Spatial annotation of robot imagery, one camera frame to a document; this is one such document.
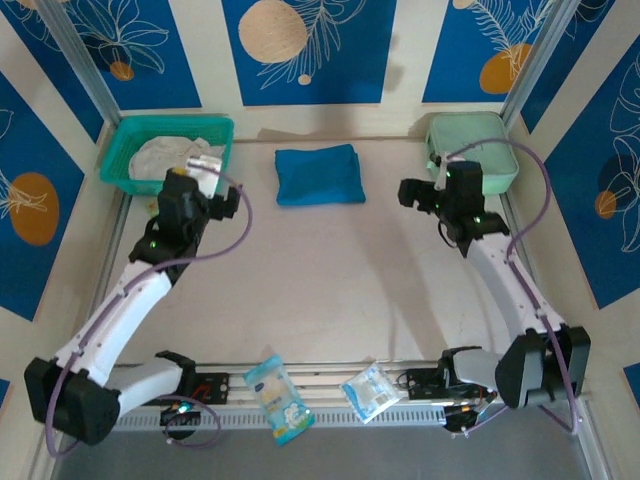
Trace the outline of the blue floral wall panel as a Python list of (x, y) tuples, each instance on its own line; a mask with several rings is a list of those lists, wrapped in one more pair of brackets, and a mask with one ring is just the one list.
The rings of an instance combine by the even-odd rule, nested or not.
[(97, 142), (104, 120), (30, 0), (0, 0), (0, 12), (26, 45), (89, 137)]
[(221, 0), (246, 107), (377, 104), (397, 0)]
[(450, 0), (423, 101), (503, 101), (555, 2)]
[(640, 36), (546, 161), (598, 307), (640, 288)]
[(69, 0), (63, 8), (120, 109), (201, 106), (168, 0)]
[(0, 307), (35, 318), (83, 181), (0, 73)]
[(532, 133), (616, 0), (580, 0), (532, 89), (521, 117)]

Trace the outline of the teal plastic basket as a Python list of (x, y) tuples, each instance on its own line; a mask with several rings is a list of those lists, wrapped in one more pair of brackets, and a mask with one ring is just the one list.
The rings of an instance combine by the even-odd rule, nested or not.
[(156, 196), (162, 189), (165, 167), (158, 179), (134, 179), (130, 163), (145, 143), (156, 137), (180, 137), (206, 141), (218, 153), (225, 171), (231, 156), (234, 122), (211, 115), (138, 115), (125, 117), (115, 131), (104, 155), (100, 179), (129, 195)]

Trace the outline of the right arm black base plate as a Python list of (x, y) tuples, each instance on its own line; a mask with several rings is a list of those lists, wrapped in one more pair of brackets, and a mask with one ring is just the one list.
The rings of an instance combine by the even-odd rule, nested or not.
[(493, 401), (497, 397), (497, 394), (489, 391), (488, 388), (461, 382), (441, 368), (408, 369), (405, 376), (411, 400), (486, 399)]

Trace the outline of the white blue plastic packet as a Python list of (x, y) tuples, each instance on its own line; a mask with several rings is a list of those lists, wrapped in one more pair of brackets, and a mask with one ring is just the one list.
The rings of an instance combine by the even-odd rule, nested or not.
[(399, 391), (378, 362), (343, 382), (340, 390), (363, 424), (368, 424), (401, 400)]

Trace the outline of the aluminium corner post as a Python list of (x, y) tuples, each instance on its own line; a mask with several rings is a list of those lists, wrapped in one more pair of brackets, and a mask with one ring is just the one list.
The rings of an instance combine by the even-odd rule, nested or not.
[(58, 0), (34, 0), (34, 4), (103, 120), (117, 127), (120, 109), (63, 5)]
[(539, 35), (534, 41), (500, 112), (507, 130), (513, 127), (520, 116), (526, 100), (554, 53), (580, 2), (581, 0), (554, 0), (551, 5), (549, 16), (541, 26)]

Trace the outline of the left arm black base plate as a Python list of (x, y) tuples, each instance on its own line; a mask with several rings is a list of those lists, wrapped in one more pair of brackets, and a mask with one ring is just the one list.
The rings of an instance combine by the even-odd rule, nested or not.
[(226, 405), (229, 381), (228, 373), (197, 373), (189, 396), (206, 405)]

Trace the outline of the aluminium table frame rails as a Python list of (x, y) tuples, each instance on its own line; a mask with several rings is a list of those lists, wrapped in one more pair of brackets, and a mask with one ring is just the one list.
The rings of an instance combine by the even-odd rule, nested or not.
[[(435, 216), (382, 193), (359, 205), (283, 208), (258, 192), (228, 253), (192, 263), (116, 360), (124, 372), (175, 350), (211, 369), (279, 353), (302, 395), (339, 402), (340, 384), (379, 362), (397, 374), (437, 351), (511, 344), (484, 281), (440, 238)], [(208, 225), (204, 255), (224, 238)]]

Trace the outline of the blue t-shirt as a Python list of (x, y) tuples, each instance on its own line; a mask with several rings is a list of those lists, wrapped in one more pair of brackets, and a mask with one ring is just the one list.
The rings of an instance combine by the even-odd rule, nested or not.
[(276, 202), (284, 207), (360, 204), (366, 201), (358, 154), (351, 144), (316, 150), (275, 151)]

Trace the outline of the blue yellow snack packet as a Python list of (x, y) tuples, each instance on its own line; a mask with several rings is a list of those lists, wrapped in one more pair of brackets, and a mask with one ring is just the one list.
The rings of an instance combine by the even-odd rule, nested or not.
[(265, 415), (277, 445), (283, 446), (315, 423), (315, 416), (293, 384), (279, 355), (244, 374), (248, 390)]

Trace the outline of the white t-shirt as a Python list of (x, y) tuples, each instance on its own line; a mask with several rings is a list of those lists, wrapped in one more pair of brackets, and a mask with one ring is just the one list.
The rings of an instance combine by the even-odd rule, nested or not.
[(191, 140), (179, 136), (158, 136), (144, 143), (132, 156), (128, 166), (129, 178), (160, 181), (168, 169), (184, 168), (191, 157), (207, 155), (221, 159), (224, 151), (224, 145), (212, 146), (200, 137)]

